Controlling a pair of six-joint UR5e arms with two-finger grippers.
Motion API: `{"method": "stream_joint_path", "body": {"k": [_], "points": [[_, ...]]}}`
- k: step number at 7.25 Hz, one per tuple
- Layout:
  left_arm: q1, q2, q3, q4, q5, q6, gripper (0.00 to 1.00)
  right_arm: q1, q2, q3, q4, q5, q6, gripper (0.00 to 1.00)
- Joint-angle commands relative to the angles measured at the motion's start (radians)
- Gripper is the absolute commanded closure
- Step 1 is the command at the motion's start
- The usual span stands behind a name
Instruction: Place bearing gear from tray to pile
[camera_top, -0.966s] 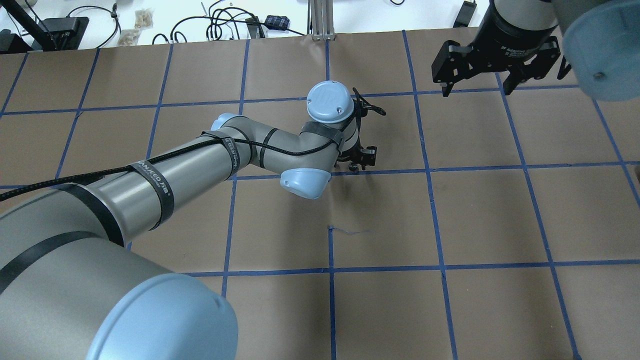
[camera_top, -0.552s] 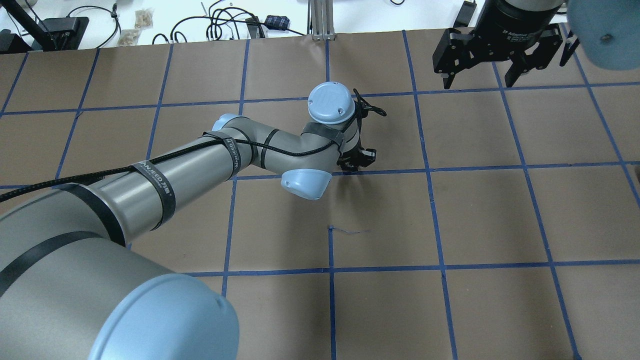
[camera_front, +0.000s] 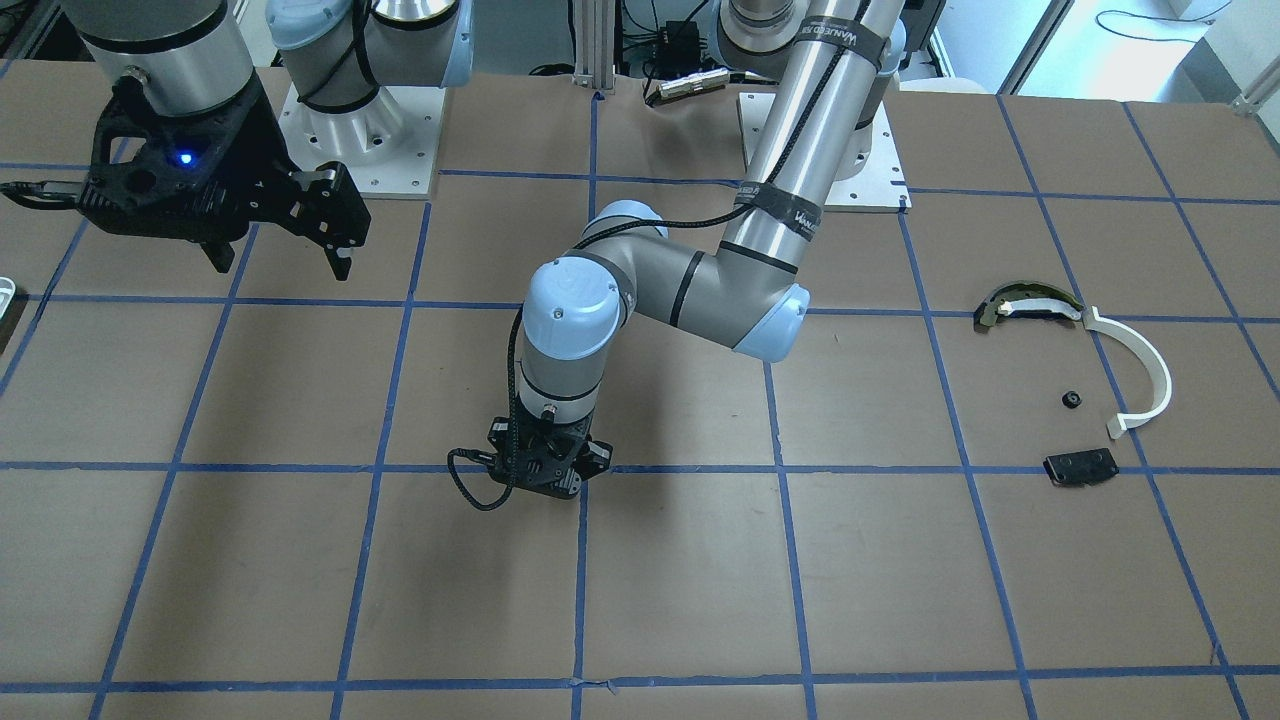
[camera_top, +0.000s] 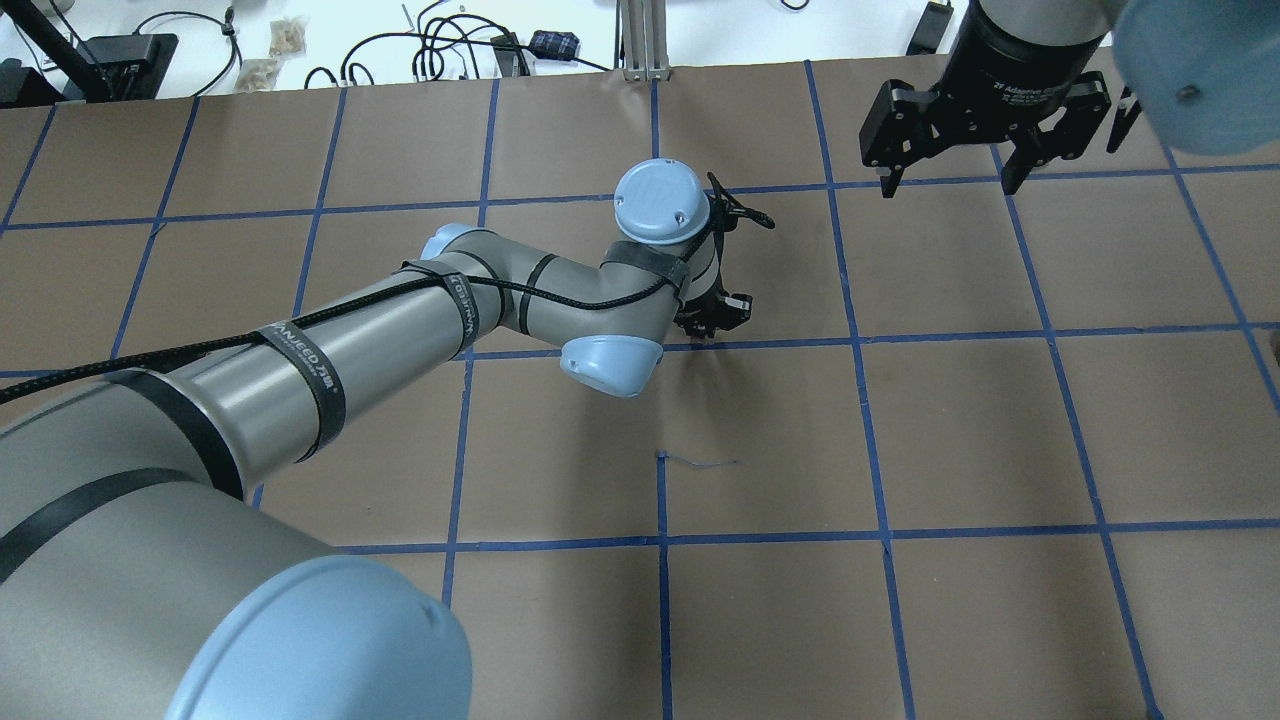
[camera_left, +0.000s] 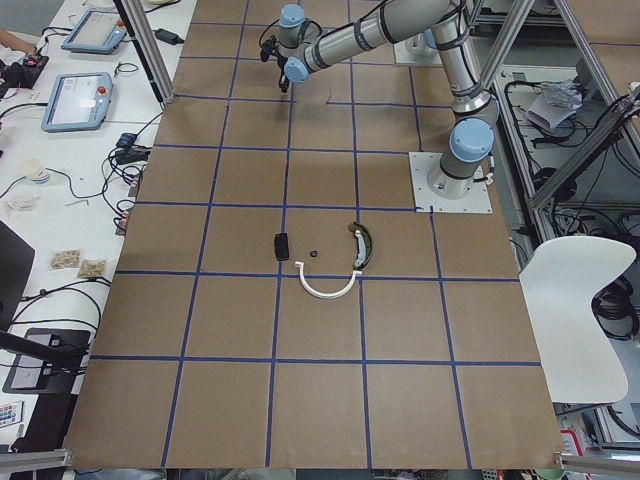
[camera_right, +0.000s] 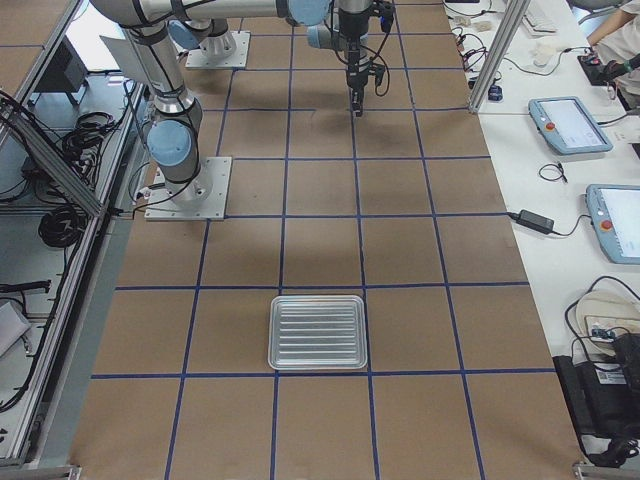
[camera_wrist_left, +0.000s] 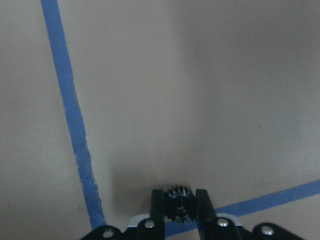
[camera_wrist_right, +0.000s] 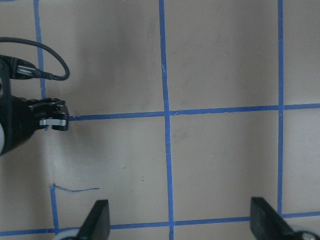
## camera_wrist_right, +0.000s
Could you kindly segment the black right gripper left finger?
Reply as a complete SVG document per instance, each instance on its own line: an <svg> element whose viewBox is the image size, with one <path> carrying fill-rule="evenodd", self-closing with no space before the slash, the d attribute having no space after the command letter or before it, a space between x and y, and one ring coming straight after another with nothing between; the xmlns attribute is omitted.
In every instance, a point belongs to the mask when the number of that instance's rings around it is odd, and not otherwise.
<svg viewBox="0 0 320 240"><path fill-rule="evenodd" d="M97 200L77 233L78 240L107 240L110 235L109 201Z"/></svg>

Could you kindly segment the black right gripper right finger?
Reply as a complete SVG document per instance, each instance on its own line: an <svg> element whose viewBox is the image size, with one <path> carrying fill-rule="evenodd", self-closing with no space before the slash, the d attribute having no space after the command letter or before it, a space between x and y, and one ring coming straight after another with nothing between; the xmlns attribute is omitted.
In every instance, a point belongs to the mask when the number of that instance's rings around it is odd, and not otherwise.
<svg viewBox="0 0 320 240"><path fill-rule="evenodd" d="M250 230L256 240L299 240L294 231L263 197L250 200Z"/></svg>

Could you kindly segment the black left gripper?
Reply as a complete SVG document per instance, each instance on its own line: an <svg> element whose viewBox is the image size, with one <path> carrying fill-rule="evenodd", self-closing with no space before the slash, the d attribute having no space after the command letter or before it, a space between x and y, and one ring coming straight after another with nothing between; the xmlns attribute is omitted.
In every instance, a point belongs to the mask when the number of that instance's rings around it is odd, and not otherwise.
<svg viewBox="0 0 320 240"><path fill-rule="evenodd" d="M37 130L51 126L53 130L67 131L69 111L65 101L58 98L26 99L11 93L11 80L29 80L44 76L32 63L25 60L0 57L0 154L4 155L24 144Z"/></svg>

